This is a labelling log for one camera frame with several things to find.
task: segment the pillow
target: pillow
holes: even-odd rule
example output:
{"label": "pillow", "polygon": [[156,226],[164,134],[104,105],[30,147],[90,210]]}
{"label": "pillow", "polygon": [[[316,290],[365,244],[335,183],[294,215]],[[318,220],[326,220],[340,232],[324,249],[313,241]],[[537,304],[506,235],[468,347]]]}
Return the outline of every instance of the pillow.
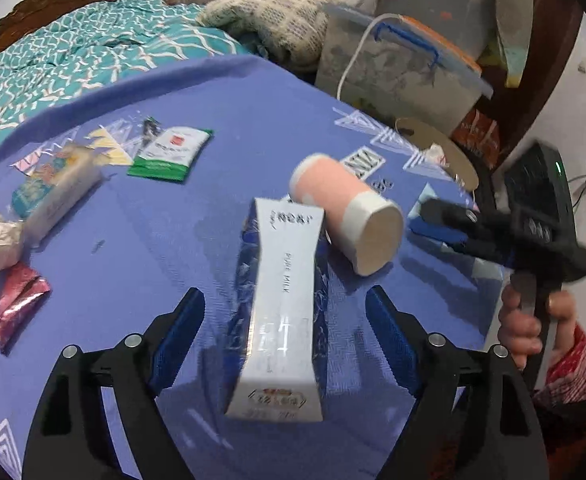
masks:
{"label": "pillow", "polygon": [[327,16],[321,7],[339,0],[215,0],[198,21],[234,38],[256,32],[269,59],[295,72],[317,68]]}

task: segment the person's arm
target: person's arm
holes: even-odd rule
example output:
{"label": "person's arm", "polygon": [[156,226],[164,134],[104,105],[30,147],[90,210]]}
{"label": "person's arm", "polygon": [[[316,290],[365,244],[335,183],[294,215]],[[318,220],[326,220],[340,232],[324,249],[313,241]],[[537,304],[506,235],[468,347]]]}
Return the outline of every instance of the person's arm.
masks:
{"label": "person's arm", "polygon": [[[545,406],[586,400],[586,334],[577,323],[575,298],[566,290],[551,294],[548,313],[558,320],[558,334],[547,384],[534,399]],[[540,322],[520,310],[520,294],[511,285],[502,292],[499,319],[500,343],[512,353],[518,368],[524,368],[527,357],[542,350]]]}

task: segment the shiny red foil wrapper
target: shiny red foil wrapper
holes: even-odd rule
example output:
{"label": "shiny red foil wrapper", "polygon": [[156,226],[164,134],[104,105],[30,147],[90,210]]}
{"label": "shiny red foil wrapper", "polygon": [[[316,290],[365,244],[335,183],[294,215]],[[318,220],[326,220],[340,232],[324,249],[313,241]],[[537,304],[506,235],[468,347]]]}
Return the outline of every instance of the shiny red foil wrapper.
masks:
{"label": "shiny red foil wrapper", "polygon": [[0,295],[1,353],[8,351],[16,332],[35,312],[41,297],[50,290],[48,282],[22,262],[17,262],[7,270]]}

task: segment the plastic storage box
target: plastic storage box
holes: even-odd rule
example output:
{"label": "plastic storage box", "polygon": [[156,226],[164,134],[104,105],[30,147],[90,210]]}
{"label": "plastic storage box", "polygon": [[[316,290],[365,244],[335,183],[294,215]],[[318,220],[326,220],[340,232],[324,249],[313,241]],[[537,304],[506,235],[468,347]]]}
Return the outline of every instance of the plastic storage box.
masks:
{"label": "plastic storage box", "polygon": [[[373,18],[345,5],[324,10],[329,23],[315,86],[335,96]],[[387,124],[413,117],[450,136],[483,94],[490,98],[493,89],[472,58],[419,22],[392,18],[372,28],[340,99]]]}

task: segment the round cardboard lid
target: round cardboard lid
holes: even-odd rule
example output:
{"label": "round cardboard lid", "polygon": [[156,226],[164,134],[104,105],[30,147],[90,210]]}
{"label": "round cardboard lid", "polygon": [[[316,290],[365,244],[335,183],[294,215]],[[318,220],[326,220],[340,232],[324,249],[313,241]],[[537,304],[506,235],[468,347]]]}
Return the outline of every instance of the round cardboard lid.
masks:
{"label": "round cardboard lid", "polygon": [[453,178],[459,176],[464,189],[472,192],[478,188],[478,174],[467,156],[446,135],[432,126],[413,118],[401,118],[395,122],[395,129],[421,150],[428,150],[432,144],[439,144],[444,150],[449,167],[447,173]]}

